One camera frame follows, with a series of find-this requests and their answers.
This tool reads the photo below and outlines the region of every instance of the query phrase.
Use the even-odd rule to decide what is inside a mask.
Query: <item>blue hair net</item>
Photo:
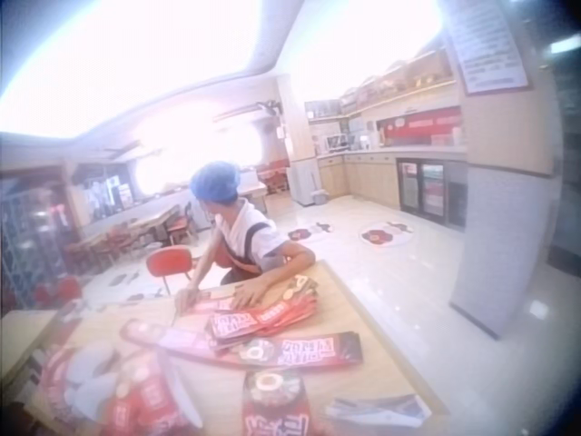
[[[239,184],[240,173],[235,165],[212,162],[193,176],[190,189],[198,200],[220,203],[234,198]]]

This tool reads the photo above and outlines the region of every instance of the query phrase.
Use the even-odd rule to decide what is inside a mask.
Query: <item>glass door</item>
[[[418,213],[419,207],[419,163],[400,161],[399,164],[399,198],[401,209]]]
[[[439,163],[421,164],[422,212],[436,221],[444,221],[445,216],[444,165]]]

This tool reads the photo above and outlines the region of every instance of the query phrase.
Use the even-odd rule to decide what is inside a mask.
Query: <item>white t-shirt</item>
[[[263,272],[284,264],[284,257],[274,254],[273,251],[279,248],[288,239],[279,233],[276,225],[269,220],[262,212],[257,211],[252,203],[242,199],[244,205],[238,213],[238,217],[232,228],[220,215],[216,215],[216,226],[222,232],[225,242],[240,257],[244,257],[244,243],[246,233],[256,223],[267,223],[269,226],[260,229],[252,237],[251,257]]]

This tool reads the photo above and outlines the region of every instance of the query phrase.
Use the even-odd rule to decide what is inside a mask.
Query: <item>wooden cabinet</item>
[[[341,197],[350,192],[342,157],[320,159],[319,167],[320,182],[330,198]]]
[[[345,174],[353,195],[399,208],[395,158],[385,154],[345,156]]]
[[[320,180],[331,198],[349,193],[399,208],[398,170],[393,156],[346,154],[319,159]]]

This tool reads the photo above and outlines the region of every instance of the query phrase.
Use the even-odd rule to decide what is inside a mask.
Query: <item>sign board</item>
[[[527,72],[497,0],[441,0],[466,94],[528,86]]]

